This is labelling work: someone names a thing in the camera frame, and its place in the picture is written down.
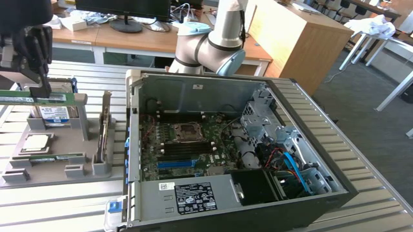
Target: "metal grating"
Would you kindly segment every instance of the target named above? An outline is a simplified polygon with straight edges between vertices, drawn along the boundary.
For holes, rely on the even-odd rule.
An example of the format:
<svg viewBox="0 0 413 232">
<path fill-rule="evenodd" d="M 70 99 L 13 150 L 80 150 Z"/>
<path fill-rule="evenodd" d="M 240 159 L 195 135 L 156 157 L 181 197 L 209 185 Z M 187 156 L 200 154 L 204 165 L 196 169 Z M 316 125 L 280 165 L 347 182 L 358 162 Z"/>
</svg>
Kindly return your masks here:
<svg viewBox="0 0 413 232">
<path fill-rule="evenodd" d="M 54 61 L 50 64 L 50 77 L 70 77 L 74 75 L 78 92 L 86 93 L 88 117 L 97 117 L 104 89 L 112 89 L 112 116 L 118 121 L 114 135 L 114 164 L 122 163 L 122 142 L 125 133 L 125 92 L 124 73 L 129 67 L 94 65 L 74 62 Z M 314 110 L 315 115 L 303 112 L 300 115 L 306 125 L 319 139 L 323 147 L 336 161 L 346 176 L 360 193 L 340 209 L 324 214 L 307 228 L 296 232 L 411 232 L 411 208 L 403 202 L 398 193 L 380 174 L 364 159 L 351 142 L 336 130 L 324 117 L 320 109 L 296 86 L 287 79 L 275 79 L 276 86 L 296 110 Z M 0 136 L 6 142 L 0 144 L 0 170 L 6 164 L 13 149 L 13 137 L 20 131 L 12 130 L 8 123 L 24 123 L 28 112 L 20 107 L 8 107 L 0 117 Z M 291 124 L 283 115 L 286 124 Z M 29 189 L 0 190 L 0 210 L 8 212 L 0 219 L 0 231 L 48 231 L 58 228 L 61 231 L 102 231 L 104 203 L 121 194 L 121 180 L 42 186 Z"/>
</svg>

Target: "blue latch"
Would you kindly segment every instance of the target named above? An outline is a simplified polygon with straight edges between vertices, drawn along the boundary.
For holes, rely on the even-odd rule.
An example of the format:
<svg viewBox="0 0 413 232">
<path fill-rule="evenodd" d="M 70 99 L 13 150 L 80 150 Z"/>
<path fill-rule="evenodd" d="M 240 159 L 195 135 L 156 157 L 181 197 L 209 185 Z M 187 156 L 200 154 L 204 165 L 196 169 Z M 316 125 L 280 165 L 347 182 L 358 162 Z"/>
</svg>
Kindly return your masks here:
<svg viewBox="0 0 413 232">
<path fill-rule="evenodd" d="M 126 138 L 126 140 L 124 142 L 124 147 L 129 147 L 129 138 Z"/>
<path fill-rule="evenodd" d="M 121 202 L 109 202 L 109 213 L 118 213 L 121 212 Z"/>
</svg>

